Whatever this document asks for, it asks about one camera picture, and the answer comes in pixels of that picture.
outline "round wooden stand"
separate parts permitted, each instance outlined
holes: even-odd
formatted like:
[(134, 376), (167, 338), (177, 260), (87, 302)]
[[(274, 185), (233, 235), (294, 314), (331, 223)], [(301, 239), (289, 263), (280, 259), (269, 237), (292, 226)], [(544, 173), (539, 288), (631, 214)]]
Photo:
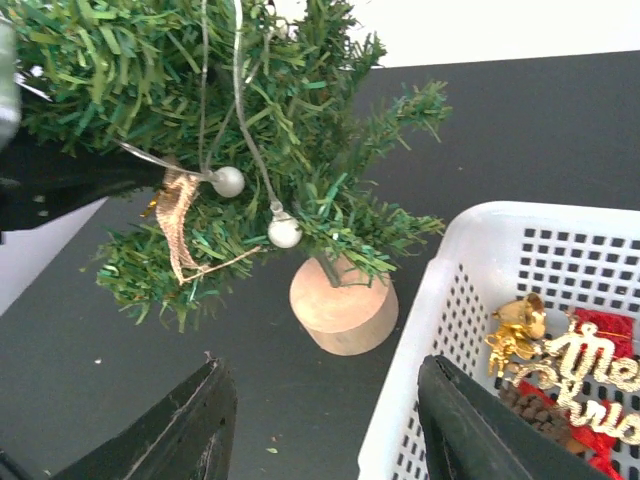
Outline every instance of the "round wooden stand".
[(340, 259), (335, 264), (344, 286), (332, 287), (320, 263), (307, 260), (291, 282), (291, 308), (309, 335), (335, 355), (358, 355), (380, 345), (398, 320), (398, 297), (387, 277), (383, 283)]

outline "white plastic basket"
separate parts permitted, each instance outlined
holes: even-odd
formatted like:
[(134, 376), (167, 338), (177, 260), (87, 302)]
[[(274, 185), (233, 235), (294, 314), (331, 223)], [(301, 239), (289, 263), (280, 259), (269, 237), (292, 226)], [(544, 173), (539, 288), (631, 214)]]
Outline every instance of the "white plastic basket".
[[(416, 412), (417, 378), (429, 354), (444, 354), (486, 389), (491, 312), (534, 291), (545, 300), (548, 331), (566, 331), (568, 306), (640, 316), (640, 212), (492, 202), (460, 214), (424, 274), (375, 408), (358, 463), (359, 480), (426, 480)], [(638, 338), (638, 322), (634, 338)], [(635, 352), (638, 344), (634, 342)], [(591, 385), (583, 398), (640, 398)], [(638, 480), (638, 447), (618, 443), (613, 464)]]

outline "brown pinecone ornament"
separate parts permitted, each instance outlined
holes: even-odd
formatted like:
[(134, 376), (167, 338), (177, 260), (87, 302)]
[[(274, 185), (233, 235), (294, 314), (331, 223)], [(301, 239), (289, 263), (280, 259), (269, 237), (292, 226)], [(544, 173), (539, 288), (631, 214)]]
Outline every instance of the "brown pinecone ornament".
[(522, 395), (511, 383), (500, 389), (500, 399), (513, 413), (545, 437), (566, 447), (571, 440), (569, 421), (536, 394)]

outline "white wall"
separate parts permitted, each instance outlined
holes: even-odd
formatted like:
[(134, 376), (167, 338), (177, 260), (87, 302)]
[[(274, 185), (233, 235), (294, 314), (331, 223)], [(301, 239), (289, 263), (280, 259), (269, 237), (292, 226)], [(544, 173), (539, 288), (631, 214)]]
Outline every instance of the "white wall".
[[(301, 0), (275, 0), (296, 16)], [(638, 0), (353, 0), (364, 25), (377, 31), (383, 66), (434, 65), (640, 50)], [(40, 274), (102, 202), (0, 246), (0, 315)]]

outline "black tabletop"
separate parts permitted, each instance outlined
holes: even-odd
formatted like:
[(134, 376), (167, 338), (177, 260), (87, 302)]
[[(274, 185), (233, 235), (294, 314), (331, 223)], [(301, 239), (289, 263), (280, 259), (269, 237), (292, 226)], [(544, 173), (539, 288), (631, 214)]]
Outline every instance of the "black tabletop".
[[(491, 200), (640, 205), (640, 53), (378, 70), (357, 108), (431, 78), (449, 82), (454, 116), (442, 144), (409, 134), (411, 151), (372, 169), (383, 199), (446, 220)], [(106, 240), (104, 227), (136, 222), (149, 197), (110, 200), (0, 319), (0, 443), (55, 473), (120, 432), (211, 351), (232, 364), (239, 392), (231, 480), (356, 478), (401, 326), (362, 356), (320, 351), (288, 303), (304, 260), (296, 254), (256, 268), (199, 332), (167, 331), (153, 314), (133, 326), (95, 286), (95, 268), (79, 269)], [(437, 243), (400, 261), (403, 322)]]

